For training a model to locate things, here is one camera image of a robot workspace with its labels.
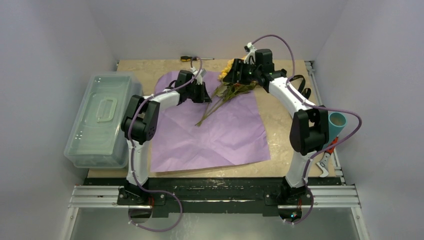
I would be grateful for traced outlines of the clear plastic storage box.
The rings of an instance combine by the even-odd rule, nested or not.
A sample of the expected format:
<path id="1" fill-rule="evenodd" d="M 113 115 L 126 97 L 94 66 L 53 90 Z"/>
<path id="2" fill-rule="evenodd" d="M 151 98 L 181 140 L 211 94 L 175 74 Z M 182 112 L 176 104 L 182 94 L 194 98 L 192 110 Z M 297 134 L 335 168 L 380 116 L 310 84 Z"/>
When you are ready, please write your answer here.
<path id="1" fill-rule="evenodd" d="M 142 85 L 133 72 L 93 74 L 65 146 L 64 156 L 77 168 L 124 168 L 128 163 L 128 144 L 121 130 L 121 122 L 131 96 L 142 93 Z"/>

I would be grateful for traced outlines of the brown rose stem bunch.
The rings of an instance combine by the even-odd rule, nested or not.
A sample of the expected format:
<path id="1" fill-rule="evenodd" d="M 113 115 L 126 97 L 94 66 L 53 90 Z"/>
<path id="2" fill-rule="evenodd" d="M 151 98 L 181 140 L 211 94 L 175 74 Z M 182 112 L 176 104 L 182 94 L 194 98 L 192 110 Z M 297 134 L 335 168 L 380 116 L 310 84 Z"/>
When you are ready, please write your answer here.
<path id="1" fill-rule="evenodd" d="M 202 117 L 195 126 L 200 127 L 202 123 L 220 107 L 240 95 L 250 93 L 257 85 L 258 82 L 255 80 L 249 84 L 227 83 L 222 81 L 212 93 L 212 102 L 206 105 L 206 109 L 204 110 Z"/>

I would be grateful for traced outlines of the black printed ribbon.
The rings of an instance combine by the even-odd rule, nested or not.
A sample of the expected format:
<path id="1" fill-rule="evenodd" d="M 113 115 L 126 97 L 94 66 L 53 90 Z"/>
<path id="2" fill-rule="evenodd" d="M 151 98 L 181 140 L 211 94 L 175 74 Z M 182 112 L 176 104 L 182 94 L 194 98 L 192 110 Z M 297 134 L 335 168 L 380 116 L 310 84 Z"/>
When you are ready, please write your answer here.
<path id="1" fill-rule="evenodd" d="M 301 74 L 297 74 L 294 75 L 290 80 L 290 83 L 292 82 L 296 82 L 299 83 L 299 86 L 297 88 L 297 91 L 305 98 L 305 99 L 309 99 L 311 94 L 312 94 L 312 90 L 309 87 L 306 87 L 306 79 L 303 75 Z"/>

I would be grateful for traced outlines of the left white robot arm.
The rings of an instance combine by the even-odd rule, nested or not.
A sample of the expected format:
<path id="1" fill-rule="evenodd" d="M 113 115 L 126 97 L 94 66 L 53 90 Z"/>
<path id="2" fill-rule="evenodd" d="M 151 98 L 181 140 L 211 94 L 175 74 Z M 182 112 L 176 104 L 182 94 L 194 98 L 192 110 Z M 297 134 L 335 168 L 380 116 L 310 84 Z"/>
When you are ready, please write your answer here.
<path id="1" fill-rule="evenodd" d="M 149 178 L 148 150 L 158 129 L 159 113 L 181 105 L 186 100 L 196 104 L 210 103 L 203 76 L 203 68 L 180 70 L 176 80 L 164 90 L 148 96 L 133 95 L 125 110 L 120 127 L 128 146 L 128 174 L 126 180 L 134 187 L 129 197 L 138 205 L 149 199 L 149 190 L 143 185 Z"/>

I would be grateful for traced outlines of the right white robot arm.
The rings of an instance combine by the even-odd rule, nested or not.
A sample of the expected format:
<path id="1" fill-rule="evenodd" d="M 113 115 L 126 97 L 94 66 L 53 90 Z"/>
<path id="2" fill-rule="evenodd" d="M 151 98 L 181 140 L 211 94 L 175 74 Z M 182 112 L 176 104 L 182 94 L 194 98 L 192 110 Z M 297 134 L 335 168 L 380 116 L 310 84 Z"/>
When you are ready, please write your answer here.
<path id="1" fill-rule="evenodd" d="M 285 176 L 285 187 L 280 196 L 288 204 L 300 198 L 299 188 L 307 183 L 312 155 L 329 142 L 328 111 L 317 106 L 299 93 L 286 77 L 285 70 L 276 70 L 270 49 L 259 49 L 245 57 L 233 60 L 224 83 L 247 86 L 256 82 L 274 96 L 292 117 L 289 141 L 293 158 Z"/>

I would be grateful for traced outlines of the pink wrapping paper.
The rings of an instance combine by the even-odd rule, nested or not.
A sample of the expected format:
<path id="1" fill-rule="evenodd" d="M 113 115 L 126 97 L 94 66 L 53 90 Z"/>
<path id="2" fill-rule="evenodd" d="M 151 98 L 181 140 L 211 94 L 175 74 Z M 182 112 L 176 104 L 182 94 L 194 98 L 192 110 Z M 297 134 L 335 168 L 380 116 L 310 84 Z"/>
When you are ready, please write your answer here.
<path id="1" fill-rule="evenodd" d="M 237 166 L 271 159 L 254 92 L 242 94 L 203 121 L 205 103 L 184 103 L 158 115 L 150 141 L 153 173 Z"/>

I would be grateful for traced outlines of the yellow rose stem bunch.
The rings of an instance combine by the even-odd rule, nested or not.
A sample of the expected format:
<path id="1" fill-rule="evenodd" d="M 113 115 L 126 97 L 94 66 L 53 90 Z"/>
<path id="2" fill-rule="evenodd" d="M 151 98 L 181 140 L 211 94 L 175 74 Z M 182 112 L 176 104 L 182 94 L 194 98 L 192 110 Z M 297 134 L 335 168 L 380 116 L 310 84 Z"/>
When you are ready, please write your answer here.
<path id="1" fill-rule="evenodd" d="M 227 66 L 220 72 L 218 80 L 225 84 L 241 83 L 245 66 L 244 57 L 229 60 Z"/>

